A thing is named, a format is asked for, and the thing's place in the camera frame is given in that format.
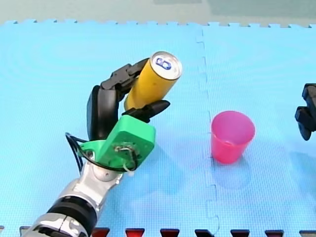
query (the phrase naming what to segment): silver robot arm segment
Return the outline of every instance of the silver robot arm segment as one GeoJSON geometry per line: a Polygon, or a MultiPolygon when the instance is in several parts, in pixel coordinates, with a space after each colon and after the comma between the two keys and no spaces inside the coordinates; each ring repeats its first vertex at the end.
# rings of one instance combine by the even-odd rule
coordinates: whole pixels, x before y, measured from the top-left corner
{"type": "Polygon", "coordinates": [[[69,183],[48,212],[22,237],[90,237],[108,191],[121,178],[122,174],[87,162],[80,177],[69,183]]]}

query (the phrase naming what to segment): pink plastic cup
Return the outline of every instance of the pink plastic cup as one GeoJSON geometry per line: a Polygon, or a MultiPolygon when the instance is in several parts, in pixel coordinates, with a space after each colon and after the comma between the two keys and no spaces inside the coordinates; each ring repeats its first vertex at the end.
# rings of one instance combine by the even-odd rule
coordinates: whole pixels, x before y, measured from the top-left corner
{"type": "Polygon", "coordinates": [[[246,115],[236,111],[219,113],[211,124],[211,152],[223,164],[239,160],[255,135],[255,126],[246,115]]]}

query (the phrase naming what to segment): yellow can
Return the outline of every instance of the yellow can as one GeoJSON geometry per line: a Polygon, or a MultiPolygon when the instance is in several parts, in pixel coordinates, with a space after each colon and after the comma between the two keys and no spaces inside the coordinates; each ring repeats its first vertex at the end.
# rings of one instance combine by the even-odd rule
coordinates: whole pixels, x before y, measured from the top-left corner
{"type": "Polygon", "coordinates": [[[124,102],[125,110],[162,100],[182,75],[182,64],[171,53],[159,51],[145,64],[124,102]]]}

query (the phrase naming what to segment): black cable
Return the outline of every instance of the black cable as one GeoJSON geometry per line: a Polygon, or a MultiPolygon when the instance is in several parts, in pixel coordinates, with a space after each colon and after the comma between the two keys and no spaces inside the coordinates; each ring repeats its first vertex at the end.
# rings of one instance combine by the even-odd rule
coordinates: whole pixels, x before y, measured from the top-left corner
{"type": "MultiPolygon", "coordinates": [[[[112,168],[112,167],[109,167],[109,166],[106,166],[106,165],[102,165],[102,164],[99,164],[97,162],[95,162],[94,160],[90,159],[89,156],[85,153],[85,151],[82,150],[81,146],[78,144],[78,142],[81,142],[81,143],[84,143],[84,142],[87,142],[85,140],[82,140],[80,138],[77,138],[77,137],[74,137],[72,136],[71,134],[67,133],[65,134],[66,136],[66,139],[74,153],[74,156],[76,158],[76,162],[77,162],[77,165],[78,165],[78,168],[79,168],[79,171],[81,172],[82,170],[82,167],[83,167],[83,162],[82,162],[82,159],[81,159],[81,156],[78,156],[78,152],[79,154],[82,155],[83,158],[85,158],[87,161],[89,161],[90,163],[98,166],[98,167],[101,167],[101,168],[104,168],[104,169],[108,169],[108,170],[112,170],[112,171],[116,171],[116,172],[126,172],[127,170],[125,170],[124,168],[112,168]]],[[[126,151],[126,150],[129,150],[130,151],[130,155],[132,157],[132,160],[133,160],[133,163],[134,163],[134,167],[132,168],[128,168],[130,171],[134,171],[137,169],[138,167],[138,162],[137,162],[137,155],[135,153],[135,151],[129,147],[121,147],[121,148],[118,148],[118,151],[126,151]]]]}
{"type": "Polygon", "coordinates": [[[69,143],[69,145],[70,145],[70,148],[71,148],[71,150],[73,151],[73,154],[74,154],[74,156],[75,156],[75,159],[76,159],[76,162],[77,162],[77,166],[78,166],[79,172],[81,172],[81,171],[82,171],[82,168],[83,168],[82,159],[81,159],[81,157],[79,157],[79,156],[77,155],[77,151],[75,150],[75,145],[74,145],[74,142],[72,141],[72,139],[68,138],[67,136],[66,136],[66,139],[67,139],[67,141],[68,141],[68,143],[69,143]]]}

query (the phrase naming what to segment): can lid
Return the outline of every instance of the can lid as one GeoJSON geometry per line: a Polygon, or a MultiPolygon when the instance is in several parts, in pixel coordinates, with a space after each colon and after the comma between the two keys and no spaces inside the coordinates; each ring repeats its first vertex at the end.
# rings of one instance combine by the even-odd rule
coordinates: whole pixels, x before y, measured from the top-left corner
{"type": "Polygon", "coordinates": [[[175,80],[182,75],[182,64],[171,53],[156,52],[151,56],[150,64],[153,70],[164,79],[175,80]]]}

